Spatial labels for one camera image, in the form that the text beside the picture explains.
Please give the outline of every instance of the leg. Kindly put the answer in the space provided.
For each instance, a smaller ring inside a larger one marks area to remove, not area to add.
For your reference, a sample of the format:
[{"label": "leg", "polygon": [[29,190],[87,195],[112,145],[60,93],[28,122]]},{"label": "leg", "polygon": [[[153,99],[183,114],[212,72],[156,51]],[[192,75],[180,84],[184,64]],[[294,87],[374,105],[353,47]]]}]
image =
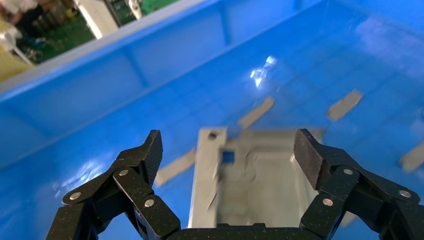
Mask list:
[{"label": "leg", "polygon": [[37,5],[36,8],[25,12],[22,19],[16,24],[18,28],[22,28],[30,37],[40,38],[41,32],[33,25],[33,22],[43,14],[43,8]]}]

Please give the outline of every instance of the floor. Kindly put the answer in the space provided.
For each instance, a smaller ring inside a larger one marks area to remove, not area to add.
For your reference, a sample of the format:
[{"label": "floor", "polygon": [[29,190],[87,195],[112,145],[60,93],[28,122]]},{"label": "floor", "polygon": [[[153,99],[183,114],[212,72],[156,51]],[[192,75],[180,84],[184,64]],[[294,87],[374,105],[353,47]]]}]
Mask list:
[{"label": "floor", "polygon": [[57,29],[44,33],[44,36],[45,44],[37,49],[42,53],[37,59],[38,63],[50,60],[94,39],[80,14],[70,18],[67,23]]},{"label": "floor", "polygon": [[[261,81],[253,80],[252,72],[270,56],[276,64]],[[28,239],[29,233],[43,239],[62,196],[105,171],[121,150],[142,143],[150,129],[162,132],[165,166],[196,146],[200,127],[237,128],[237,120],[268,96],[275,104],[253,128],[327,128],[326,145],[424,196],[424,167],[406,174],[399,164],[424,141],[423,56],[424,40],[413,32],[339,3],[321,3],[6,169],[2,177],[9,180],[0,181],[0,193],[8,197],[0,206],[8,208],[0,229],[6,239]],[[353,89],[362,100],[330,121],[329,107]],[[155,189],[183,228],[193,174],[192,167]],[[137,239],[124,216],[100,239],[118,236]],[[378,236],[357,219],[334,239]]]}]

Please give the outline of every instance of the metal plate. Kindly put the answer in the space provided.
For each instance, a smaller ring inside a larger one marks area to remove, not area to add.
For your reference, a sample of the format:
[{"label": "metal plate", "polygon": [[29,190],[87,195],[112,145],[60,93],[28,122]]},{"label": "metal plate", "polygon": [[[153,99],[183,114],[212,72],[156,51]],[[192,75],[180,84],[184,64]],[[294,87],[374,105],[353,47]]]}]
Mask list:
[{"label": "metal plate", "polygon": [[[317,192],[293,155],[295,133],[296,129],[245,130],[227,137],[224,128],[201,129],[189,228],[214,228],[219,223],[298,227]],[[311,133],[320,141],[324,130]],[[232,155],[223,161],[223,156]]]}]

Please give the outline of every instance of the screw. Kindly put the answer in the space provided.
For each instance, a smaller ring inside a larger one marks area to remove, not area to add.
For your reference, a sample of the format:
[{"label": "screw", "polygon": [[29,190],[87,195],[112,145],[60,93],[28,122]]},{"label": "screw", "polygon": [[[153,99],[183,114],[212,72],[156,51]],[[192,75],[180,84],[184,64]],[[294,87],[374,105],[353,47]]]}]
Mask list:
[{"label": "screw", "polygon": [[81,196],[81,192],[77,191],[72,193],[72,195],[69,197],[70,200],[75,200]]},{"label": "screw", "polygon": [[404,191],[404,190],[400,190],[400,191],[399,191],[399,193],[400,193],[400,195],[404,196],[405,198],[410,198],[410,197],[412,197],[412,196],[411,196],[411,194],[410,194],[409,192]]},{"label": "screw", "polygon": [[125,176],[127,175],[127,173],[128,173],[128,170],[122,170],[119,172],[119,176]]},{"label": "screw", "polygon": [[144,206],[146,208],[153,206],[153,204],[155,203],[155,201],[153,201],[153,199],[149,199],[146,202],[144,202]]},{"label": "screw", "polygon": [[353,172],[352,170],[350,170],[350,169],[345,169],[345,170],[343,170],[343,172],[344,172],[345,174],[347,174],[347,175],[352,175],[352,174],[354,174],[354,172]]},{"label": "screw", "polygon": [[331,201],[328,198],[324,198],[324,200],[322,200],[322,202],[329,207],[331,207],[333,205],[333,201]]}]

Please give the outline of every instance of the person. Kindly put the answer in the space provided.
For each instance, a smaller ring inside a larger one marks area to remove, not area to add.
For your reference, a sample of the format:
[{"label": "person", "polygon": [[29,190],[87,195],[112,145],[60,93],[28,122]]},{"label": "person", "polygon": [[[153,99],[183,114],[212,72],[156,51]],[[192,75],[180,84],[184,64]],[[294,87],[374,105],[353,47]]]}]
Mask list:
[{"label": "person", "polygon": [[44,13],[36,0],[0,0],[0,14],[29,37],[42,41],[41,32],[33,22]]}]

